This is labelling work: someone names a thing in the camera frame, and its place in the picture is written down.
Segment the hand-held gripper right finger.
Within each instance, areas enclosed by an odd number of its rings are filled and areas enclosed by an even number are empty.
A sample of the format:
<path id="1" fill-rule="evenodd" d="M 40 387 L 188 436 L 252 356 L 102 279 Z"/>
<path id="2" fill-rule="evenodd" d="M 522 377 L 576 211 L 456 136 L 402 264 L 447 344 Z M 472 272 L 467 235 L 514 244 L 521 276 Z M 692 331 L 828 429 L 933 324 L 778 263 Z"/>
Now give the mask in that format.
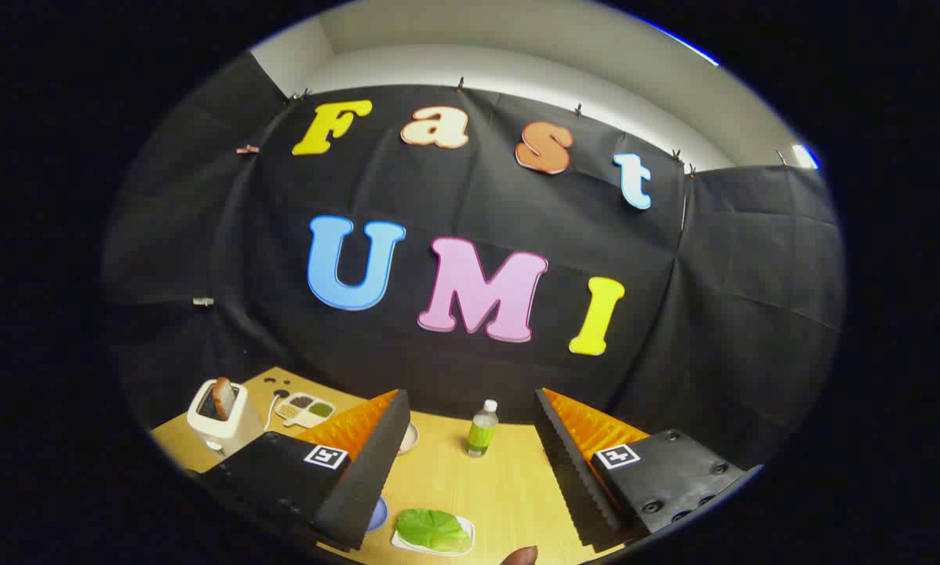
<path id="1" fill-rule="evenodd" d="M 760 472 L 681 430 L 642 432 L 547 388 L 536 389 L 534 413 L 577 535 L 598 552 L 673 533 Z"/>

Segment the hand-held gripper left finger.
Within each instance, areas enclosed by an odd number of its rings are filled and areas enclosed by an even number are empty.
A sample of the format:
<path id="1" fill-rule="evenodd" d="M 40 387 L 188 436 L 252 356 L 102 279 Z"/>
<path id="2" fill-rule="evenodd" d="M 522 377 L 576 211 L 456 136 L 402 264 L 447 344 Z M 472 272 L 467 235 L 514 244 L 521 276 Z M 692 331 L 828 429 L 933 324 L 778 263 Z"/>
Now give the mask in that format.
<path id="1" fill-rule="evenodd" d="M 199 483 L 279 536 L 359 550 L 410 423 L 404 389 L 288 436 L 262 433 Z"/>

